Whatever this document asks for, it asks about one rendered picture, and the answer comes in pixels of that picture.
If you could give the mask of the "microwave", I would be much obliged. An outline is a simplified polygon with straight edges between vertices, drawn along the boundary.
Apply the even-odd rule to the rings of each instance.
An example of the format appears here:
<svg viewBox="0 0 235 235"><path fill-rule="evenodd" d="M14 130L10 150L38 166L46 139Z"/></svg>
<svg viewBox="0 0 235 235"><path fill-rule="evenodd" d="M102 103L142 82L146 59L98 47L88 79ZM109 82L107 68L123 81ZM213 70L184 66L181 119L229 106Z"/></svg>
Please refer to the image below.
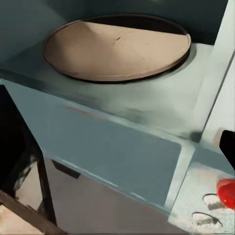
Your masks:
<svg viewBox="0 0 235 235"><path fill-rule="evenodd" d="M0 78L223 154L235 0L0 0Z"/></svg>

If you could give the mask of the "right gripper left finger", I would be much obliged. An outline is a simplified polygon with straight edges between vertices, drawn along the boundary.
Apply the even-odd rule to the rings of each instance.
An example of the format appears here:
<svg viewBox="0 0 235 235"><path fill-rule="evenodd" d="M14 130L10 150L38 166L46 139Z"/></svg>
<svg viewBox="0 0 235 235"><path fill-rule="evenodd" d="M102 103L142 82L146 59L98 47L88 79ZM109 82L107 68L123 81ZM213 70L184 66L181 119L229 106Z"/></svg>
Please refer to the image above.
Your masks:
<svg viewBox="0 0 235 235"><path fill-rule="evenodd" d="M0 189L24 150L25 141L20 130L0 136Z"/></svg>

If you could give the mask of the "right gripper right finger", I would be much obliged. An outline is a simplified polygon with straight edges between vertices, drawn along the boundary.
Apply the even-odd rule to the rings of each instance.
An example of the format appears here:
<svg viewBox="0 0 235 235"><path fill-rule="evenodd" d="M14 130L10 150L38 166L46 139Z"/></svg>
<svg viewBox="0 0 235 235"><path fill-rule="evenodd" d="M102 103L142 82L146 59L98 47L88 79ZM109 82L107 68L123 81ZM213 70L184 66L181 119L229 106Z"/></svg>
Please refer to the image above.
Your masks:
<svg viewBox="0 0 235 235"><path fill-rule="evenodd" d="M224 156L235 170L235 132L224 130L219 146Z"/></svg>

